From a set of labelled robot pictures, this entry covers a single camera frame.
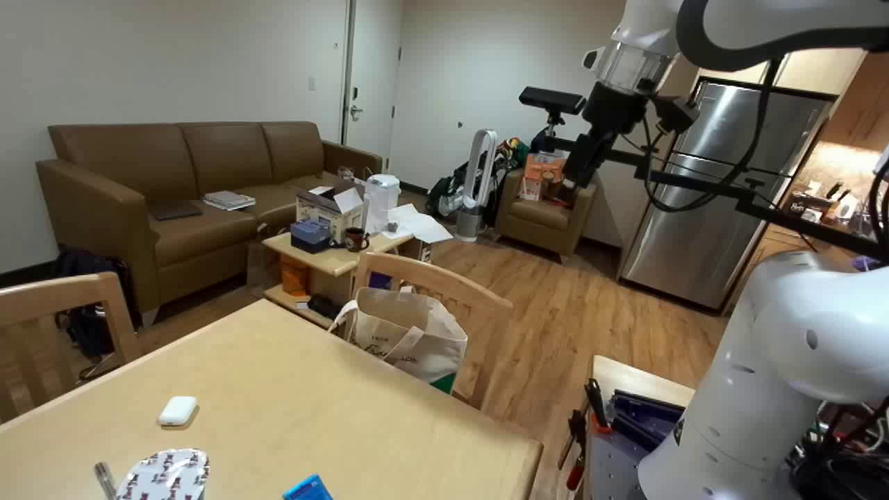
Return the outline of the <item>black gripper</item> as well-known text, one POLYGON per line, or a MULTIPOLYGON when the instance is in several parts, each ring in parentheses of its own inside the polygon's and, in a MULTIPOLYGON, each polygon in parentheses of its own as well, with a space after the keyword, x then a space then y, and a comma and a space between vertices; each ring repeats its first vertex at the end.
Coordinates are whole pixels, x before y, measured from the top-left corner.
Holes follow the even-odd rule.
POLYGON ((569 159, 565 164, 565 182, 569 188, 592 182, 592 174, 601 168, 615 142, 642 123, 644 106, 644 93, 626 93, 605 82, 598 82, 592 89, 588 106, 584 110, 588 131, 571 142, 569 159))

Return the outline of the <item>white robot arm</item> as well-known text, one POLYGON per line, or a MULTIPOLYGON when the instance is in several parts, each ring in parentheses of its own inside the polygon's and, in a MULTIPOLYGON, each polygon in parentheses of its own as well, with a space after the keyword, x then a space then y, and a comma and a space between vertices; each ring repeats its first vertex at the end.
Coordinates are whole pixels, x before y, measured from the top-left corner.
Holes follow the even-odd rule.
MULTIPOLYGON (((889 0, 626 0, 565 181, 584 185, 644 116, 665 68, 745 68, 815 46, 883 50, 889 0)), ((792 500, 785 459, 824 403, 889 395, 889 270, 838 273, 812 253, 762 261, 671 434, 637 463, 646 500, 792 500)))

